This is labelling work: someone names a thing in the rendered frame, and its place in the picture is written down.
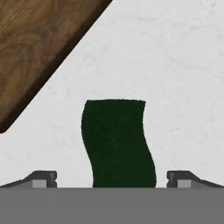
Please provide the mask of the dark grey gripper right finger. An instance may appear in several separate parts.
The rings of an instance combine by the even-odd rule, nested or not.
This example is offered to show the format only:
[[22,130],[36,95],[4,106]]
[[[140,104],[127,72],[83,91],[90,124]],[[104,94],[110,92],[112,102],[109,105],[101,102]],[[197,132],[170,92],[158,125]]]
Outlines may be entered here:
[[168,171],[166,177],[168,188],[224,188],[224,185],[198,178],[190,171]]

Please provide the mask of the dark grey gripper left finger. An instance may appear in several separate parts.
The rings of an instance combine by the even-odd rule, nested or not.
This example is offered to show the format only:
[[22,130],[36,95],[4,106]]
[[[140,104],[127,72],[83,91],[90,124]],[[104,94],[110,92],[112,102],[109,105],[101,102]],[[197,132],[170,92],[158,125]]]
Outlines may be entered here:
[[0,185],[0,188],[56,188],[56,171],[33,171],[24,179]]

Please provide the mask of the dark green sponge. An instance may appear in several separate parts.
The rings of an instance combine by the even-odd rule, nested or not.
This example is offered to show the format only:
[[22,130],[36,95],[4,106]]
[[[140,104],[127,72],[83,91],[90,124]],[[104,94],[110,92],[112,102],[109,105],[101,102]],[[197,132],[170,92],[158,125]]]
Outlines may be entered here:
[[144,101],[88,100],[81,134],[94,187],[154,187],[156,169],[144,136]]

